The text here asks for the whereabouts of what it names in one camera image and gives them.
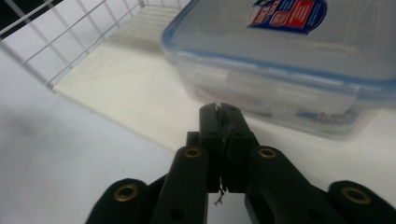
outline container label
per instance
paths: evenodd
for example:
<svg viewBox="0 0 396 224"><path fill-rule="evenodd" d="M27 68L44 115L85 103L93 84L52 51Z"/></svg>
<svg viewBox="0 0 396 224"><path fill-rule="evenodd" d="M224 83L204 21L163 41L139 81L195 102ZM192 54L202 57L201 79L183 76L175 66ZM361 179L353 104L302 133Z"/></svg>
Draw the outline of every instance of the container label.
<svg viewBox="0 0 396 224"><path fill-rule="evenodd" d="M297 117L310 119L323 124L333 125L348 125L355 122L360 111L355 109L348 109L343 114L325 114L325 113L310 113L310 112L299 112L296 114Z"/></svg>
<svg viewBox="0 0 396 224"><path fill-rule="evenodd" d="M320 25L326 11L324 0L259 0L251 9L248 27L307 35Z"/></svg>

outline wire mesh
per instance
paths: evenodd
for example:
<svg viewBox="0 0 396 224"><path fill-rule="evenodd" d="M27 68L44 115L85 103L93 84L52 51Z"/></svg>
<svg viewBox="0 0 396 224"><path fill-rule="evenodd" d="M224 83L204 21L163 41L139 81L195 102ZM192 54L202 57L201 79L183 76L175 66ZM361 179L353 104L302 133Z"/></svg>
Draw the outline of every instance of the wire mesh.
<svg viewBox="0 0 396 224"><path fill-rule="evenodd" d="M25 25L6 38L0 37L1 68L23 68L47 87L71 71L125 21L146 6L179 7L188 0L53 0L25 13L13 0L4 0L19 19L0 31L9 32L19 24ZM43 8L47 12L32 20Z"/></svg>

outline container lid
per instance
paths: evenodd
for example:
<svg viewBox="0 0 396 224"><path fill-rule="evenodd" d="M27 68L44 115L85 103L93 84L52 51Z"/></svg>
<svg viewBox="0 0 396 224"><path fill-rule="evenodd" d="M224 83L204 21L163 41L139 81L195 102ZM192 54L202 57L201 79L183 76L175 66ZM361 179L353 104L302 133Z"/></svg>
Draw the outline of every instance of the container lid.
<svg viewBox="0 0 396 224"><path fill-rule="evenodd" d="M192 0L163 33L175 58L396 101L394 0Z"/></svg>

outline red label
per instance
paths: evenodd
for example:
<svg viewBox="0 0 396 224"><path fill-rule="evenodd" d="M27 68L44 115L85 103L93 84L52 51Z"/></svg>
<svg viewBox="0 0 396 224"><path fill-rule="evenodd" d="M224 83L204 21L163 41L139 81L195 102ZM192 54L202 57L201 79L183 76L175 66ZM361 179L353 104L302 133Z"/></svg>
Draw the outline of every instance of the red label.
<svg viewBox="0 0 396 224"><path fill-rule="evenodd" d="M290 12L286 25L295 28L303 28L314 4L315 1L297 0Z"/></svg>
<svg viewBox="0 0 396 224"><path fill-rule="evenodd" d="M278 11L274 14L273 18L270 21L270 24L273 26L282 26L286 23L288 16L289 16L289 12Z"/></svg>
<svg viewBox="0 0 396 224"><path fill-rule="evenodd" d="M256 18L254 18L253 23L262 23L265 22L267 18L267 13L268 13L269 7L264 7L262 8L259 13L257 13Z"/></svg>

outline clear plastic box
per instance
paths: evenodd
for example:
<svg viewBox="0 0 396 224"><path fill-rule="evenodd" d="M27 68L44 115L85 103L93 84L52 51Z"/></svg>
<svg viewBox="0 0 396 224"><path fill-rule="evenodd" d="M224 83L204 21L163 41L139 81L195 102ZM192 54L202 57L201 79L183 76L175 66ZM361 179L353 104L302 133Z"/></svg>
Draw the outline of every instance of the clear plastic box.
<svg viewBox="0 0 396 224"><path fill-rule="evenodd" d="M187 90L320 135L396 102L396 1L193 0L163 33Z"/></svg>

